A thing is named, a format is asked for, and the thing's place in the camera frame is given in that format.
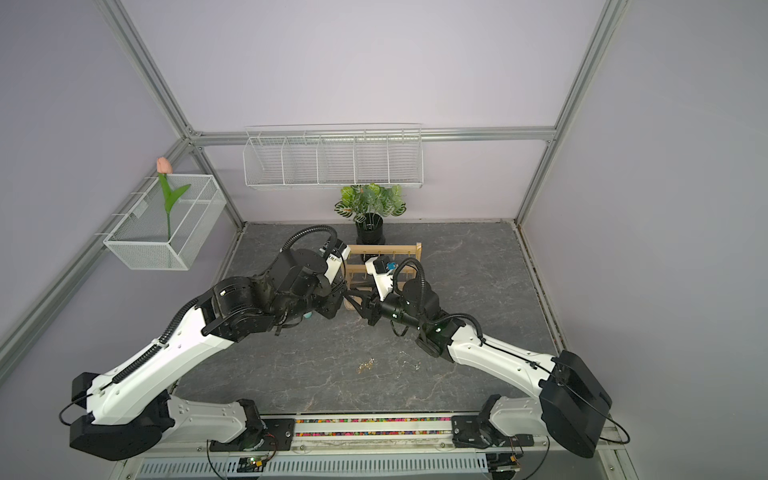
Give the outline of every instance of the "gray marble floor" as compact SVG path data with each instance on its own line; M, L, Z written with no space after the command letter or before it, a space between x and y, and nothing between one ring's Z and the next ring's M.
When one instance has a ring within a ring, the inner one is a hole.
M250 224L227 275L263 270L292 233L305 226ZM350 223L336 226L354 243ZM389 244L422 242L422 263L443 309L467 312L485 334L555 353L523 262L506 223L387 223ZM324 241L318 233L297 246ZM251 335L210 357L179 382L176 395L201 402L253 399L262 413L477 411L489 395L523 396L484 372L433 359L398 338L389 322L368 326L341 309L318 314L280 336ZM359 372L360 364L372 368Z

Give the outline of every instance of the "black plant pot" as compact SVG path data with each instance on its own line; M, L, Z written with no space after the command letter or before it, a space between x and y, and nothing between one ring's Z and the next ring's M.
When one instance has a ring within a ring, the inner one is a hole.
M366 219L355 222L355 227L358 245L383 245L386 242L384 219L379 214L366 214Z

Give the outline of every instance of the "ventilated metal panel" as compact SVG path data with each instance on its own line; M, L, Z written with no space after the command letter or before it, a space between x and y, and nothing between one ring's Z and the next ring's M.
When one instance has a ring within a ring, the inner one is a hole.
M240 457L211 457L224 478L268 476L391 476L407 474L486 473L482 453L377 454L377 455L278 455L266 464L264 472L238 472ZM139 469L137 480L149 478L216 478L207 459L148 458Z
M132 270L189 270L227 204L212 175L167 175L168 184L189 189L170 211L170 239L165 200L155 180L104 239Z
M422 135L400 131L249 132L246 185L255 189L424 183Z

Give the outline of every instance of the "white mesh basket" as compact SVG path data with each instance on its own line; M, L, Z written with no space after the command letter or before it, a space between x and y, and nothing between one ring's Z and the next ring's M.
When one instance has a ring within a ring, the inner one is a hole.
M418 130L388 133L276 134L249 132L245 183L257 190L424 183Z
M170 211L170 240L158 179L104 239L131 270L189 270L227 204L213 175L169 174L167 179L173 189L190 185Z

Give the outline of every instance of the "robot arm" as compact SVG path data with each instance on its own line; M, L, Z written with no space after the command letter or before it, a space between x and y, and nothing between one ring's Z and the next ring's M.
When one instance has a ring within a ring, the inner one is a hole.
M315 232L329 233L319 251L291 248ZM368 260L376 290L349 290L339 275L349 252L332 227L301 230L259 275L227 278L188 302L163 335L128 361L103 375L80 375L72 383L72 402L87 413L70 425L70 446L107 460L130 458L158 442L212 439L223 450L259 448L269 432L253 401L189 402L166 389L251 333L279 334L311 311L331 319L347 298L369 325L384 317L393 329L395 323L416 328L415 342L429 355L483 370L529 395L492 396L473 419L480 434L457 434L455 445L484 449L502 437L549 434L577 455L594 454L611 399L581 359L570 352L533 353L484 336L473 316L440 308L416 259L398 266L387 257ZM397 276L406 265L417 274L400 290Z
M315 232L329 233L319 252L291 248ZM252 401L188 402L166 389L251 333L279 334L311 311L333 318L346 291L339 267L348 256L349 247L332 227L301 230L259 275L222 280L184 305L163 334L129 360L102 375L81 374L72 383L72 401L87 414L70 425L70 446L122 460L160 440L213 439L235 442L238 449L258 444L265 426Z
M413 266L416 275L400 290L397 276L405 265ZM483 449L494 445L494 437L550 435L577 455L594 455L611 398L578 356L568 351L556 357L534 353L484 336L472 315L440 308L439 297L415 258L403 260L397 268L388 257L370 259L366 272L376 291L348 290L345 297L369 325L386 318L393 330L395 323L406 330L416 328L415 342L430 356L480 369L531 397L492 396L475 420L478 431L488 434L472 435L472 442L464 446ZM404 334L405 330L396 332Z

